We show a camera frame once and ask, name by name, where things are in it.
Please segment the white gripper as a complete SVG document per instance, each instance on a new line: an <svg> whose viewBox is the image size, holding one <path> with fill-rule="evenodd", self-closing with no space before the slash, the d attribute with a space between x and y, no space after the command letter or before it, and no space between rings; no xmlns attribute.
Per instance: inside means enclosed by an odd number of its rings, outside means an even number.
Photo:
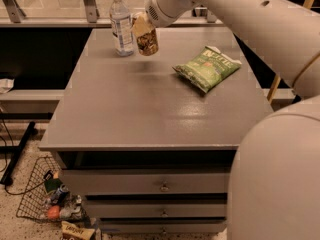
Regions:
<svg viewBox="0 0 320 240"><path fill-rule="evenodd" d="M154 30L154 26L167 27L195 6L196 3L192 0L148 0L145 5L147 14L134 15L132 32L140 37Z"/></svg>

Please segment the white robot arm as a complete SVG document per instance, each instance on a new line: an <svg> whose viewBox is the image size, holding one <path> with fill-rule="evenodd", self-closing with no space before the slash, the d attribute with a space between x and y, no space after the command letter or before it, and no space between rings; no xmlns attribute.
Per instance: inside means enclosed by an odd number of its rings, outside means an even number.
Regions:
<svg viewBox="0 0 320 240"><path fill-rule="evenodd" d="M256 124L230 172L227 240L320 240L320 15L288 0L148 0L157 27L207 7L300 100Z"/></svg>

